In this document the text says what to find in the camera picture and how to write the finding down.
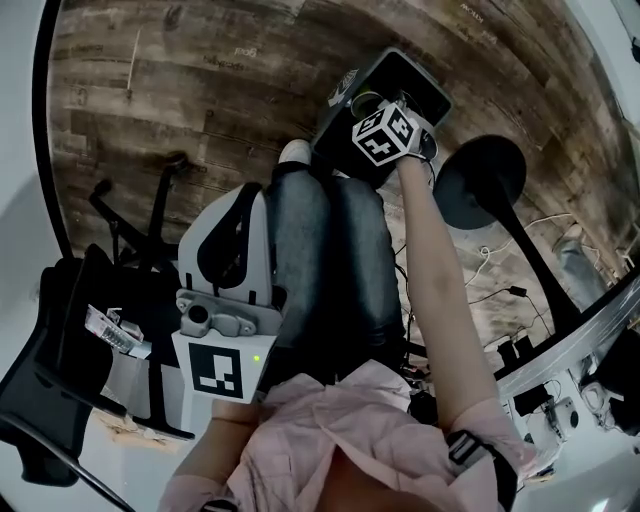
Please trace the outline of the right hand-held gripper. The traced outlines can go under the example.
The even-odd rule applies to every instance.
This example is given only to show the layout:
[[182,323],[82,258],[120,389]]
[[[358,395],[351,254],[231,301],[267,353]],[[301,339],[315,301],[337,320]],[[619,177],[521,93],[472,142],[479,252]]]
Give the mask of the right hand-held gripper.
[[[361,83],[362,72],[358,68],[347,71],[329,94],[327,106],[349,106]],[[383,102],[379,110],[354,125],[352,142],[376,167],[406,156],[430,161],[437,154],[433,126],[404,90],[398,93],[398,103]]]

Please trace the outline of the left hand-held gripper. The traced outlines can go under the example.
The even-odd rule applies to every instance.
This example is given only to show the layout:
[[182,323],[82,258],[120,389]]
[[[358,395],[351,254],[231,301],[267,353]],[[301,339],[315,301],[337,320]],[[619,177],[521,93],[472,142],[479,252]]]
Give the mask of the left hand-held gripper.
[[186,289],[176,295],[181,320],[172,341],[185,387],[195,394],[254,399],[282,324],[269,307],[268,234],[262,187],[247,183],[205,207],[180,240]]

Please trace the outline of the black waste bin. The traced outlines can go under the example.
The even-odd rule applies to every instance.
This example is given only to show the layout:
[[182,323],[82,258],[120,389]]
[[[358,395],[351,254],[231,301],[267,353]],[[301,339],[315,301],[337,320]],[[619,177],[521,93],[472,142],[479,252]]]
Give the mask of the black waste bin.
[[[435,129],[446,118],[452,101],[445,91],[421,65],[402,51],[385,49],[371,64],[359,68],[362,83],[380,94],[382,102],[397,102],[398,93],[404,90],[419,104],[426,121]],[[350,106],[329,108],[319,121],[317,134],[311,147],[328,170],[339,171],[349,177],[380,188],[395,169],[395,162],[374,166],[352,142],[352,128],[359,121]]]

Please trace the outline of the person's right forearm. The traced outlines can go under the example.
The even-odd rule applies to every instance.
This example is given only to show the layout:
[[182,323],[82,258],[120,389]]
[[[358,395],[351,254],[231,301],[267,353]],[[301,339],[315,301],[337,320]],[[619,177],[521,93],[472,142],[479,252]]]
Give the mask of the person's right forearm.
[[409,300],[429,361],[440,427],[498,396],[467,301],[462,268],[420,160],[397,164],[405,213]]

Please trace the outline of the person's left forearm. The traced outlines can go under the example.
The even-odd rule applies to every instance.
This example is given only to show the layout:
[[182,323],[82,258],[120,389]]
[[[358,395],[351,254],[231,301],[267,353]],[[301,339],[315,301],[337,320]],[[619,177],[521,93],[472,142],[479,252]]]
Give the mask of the person's left forearm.
[[215,400],[204,433],[176,468],[170,483],[184,480],[213,484],[215,490],[226,489],[264,413],[264,406],[257,402]]

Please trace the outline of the person's dark jeans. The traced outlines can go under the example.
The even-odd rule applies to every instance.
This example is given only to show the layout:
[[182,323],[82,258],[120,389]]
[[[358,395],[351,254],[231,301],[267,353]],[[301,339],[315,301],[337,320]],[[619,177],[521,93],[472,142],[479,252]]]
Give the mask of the person's dark jeans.
[[369,360],[398,371],[405,329],[379,194],[285,162],[266,197],[274,284],[286,298],[263,386],[300,373],[332,384]]

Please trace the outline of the person's left white shoe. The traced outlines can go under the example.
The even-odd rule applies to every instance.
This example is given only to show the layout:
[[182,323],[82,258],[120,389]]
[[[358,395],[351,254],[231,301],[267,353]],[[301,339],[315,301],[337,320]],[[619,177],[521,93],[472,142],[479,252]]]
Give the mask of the person's left white shoe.
[[311,147],[308,141],[303,139],[294,139],[287,143],[282,149],[278,163],[300,163],[310,164],[312,159]]

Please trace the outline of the small white box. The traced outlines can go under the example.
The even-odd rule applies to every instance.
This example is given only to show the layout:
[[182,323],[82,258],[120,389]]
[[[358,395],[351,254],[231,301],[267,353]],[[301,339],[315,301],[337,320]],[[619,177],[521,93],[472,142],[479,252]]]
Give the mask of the small white box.
[[119,327],[128,343],[126,353],[131,357],[146,359],[151,354],[151,343],[144,339],[141,328],[126,320],[122,320]]

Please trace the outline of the black marble round table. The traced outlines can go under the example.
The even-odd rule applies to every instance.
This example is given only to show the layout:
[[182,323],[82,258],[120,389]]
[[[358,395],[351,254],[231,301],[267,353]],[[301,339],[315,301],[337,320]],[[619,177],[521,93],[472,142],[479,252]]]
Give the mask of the black marble round table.
[[485,135],[463,144],[441,167],[434,196],[446,223],[474,230],[499,222],[535,273],[555,333],[496,373],[501,394],[512,398],[543,384],[616,339],[640,310],[640,268],[635,268],[581,312],[561,287],[519,222],[513,205],[526,180],[522,151],[511,140]]

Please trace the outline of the plastic bottle red label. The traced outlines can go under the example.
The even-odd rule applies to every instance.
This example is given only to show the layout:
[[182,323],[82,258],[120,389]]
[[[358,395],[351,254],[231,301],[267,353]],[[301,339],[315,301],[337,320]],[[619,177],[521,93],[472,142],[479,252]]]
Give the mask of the plastic bottle red label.
[[87,306],[84,327],[91,334],[122,353],[129,353],[133,348],[133,341],[125,331],[91,305]]

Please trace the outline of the black mesh office chair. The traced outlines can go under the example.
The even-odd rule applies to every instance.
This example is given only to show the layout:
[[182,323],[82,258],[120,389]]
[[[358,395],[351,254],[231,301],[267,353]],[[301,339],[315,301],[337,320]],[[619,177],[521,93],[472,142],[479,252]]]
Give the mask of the black mesh office chair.
[[[63,258],[43,271],[36,326],[0,381],[0,441],[17,449],[24,481],[52,487],[78,481],[86,426],[95,409],[129,417],[170,439],[193,439],[180,420],[168,419],[162,383],[162,371],[178,366],[171,335],[180,323],[177,247],[162,239],[163,214],[172,177],[189,165],[183,152],[166,157],[147,233],[103,202],[111,184],[98,183],[89,201],[108,221],[113,240],[124,239],[127,247],[108,256],[92,244],[83,257]],[[116,355],[85,329],[88,305],[102,313],[115,310],[151,343],[141,376],[124,385],[147,393],[148,411],[133,412],[103,395]]]

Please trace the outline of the person's pink shirt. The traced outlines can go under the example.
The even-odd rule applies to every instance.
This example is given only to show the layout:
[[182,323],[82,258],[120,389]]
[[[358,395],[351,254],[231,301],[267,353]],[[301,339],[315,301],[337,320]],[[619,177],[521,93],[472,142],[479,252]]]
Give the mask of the person's pink shirt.
[[169,480],[158,512],[313,512],[336,452],[442,512],[507,512],[535,457],[493,398],[462,413],[449,433],[418,422],[408,412],[408,384],[376,361],[333,385],[297,375],[265,403],[269,417],[228,487]]

